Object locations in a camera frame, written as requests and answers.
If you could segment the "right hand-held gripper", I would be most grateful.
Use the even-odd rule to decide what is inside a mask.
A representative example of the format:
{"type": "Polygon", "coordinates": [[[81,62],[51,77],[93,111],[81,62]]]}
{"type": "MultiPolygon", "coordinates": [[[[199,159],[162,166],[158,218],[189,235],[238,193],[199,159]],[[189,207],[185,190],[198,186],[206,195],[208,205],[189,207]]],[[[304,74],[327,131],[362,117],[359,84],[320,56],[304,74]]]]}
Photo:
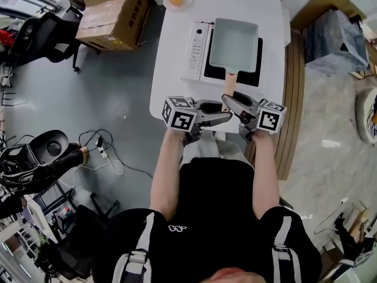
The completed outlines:
{"type": "Polygon", "coordinates": [[[278,133],[287,112],[285,106],[266,99],[258,102],[238,91],[235,91],[233,96],[223,94],[221,99],[240,119],[239,134],[247,142],[251,142],[252,136],[258,130],[269,134],[278,133]]]}

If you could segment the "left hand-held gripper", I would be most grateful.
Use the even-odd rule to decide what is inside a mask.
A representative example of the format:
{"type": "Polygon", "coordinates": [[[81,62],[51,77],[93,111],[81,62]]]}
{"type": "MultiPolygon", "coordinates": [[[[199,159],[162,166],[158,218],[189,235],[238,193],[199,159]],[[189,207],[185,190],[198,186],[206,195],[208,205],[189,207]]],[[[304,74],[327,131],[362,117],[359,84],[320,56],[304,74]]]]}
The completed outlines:
{"type": "Polygon", "coordinates": [[[221,112],[222,105],[213,100],[167,96],[162,117],[168,129],[184,133],[183,144],[187,145],[198,141],[205,127],[217,126],[232,118],[232,112],[221,112]]]}

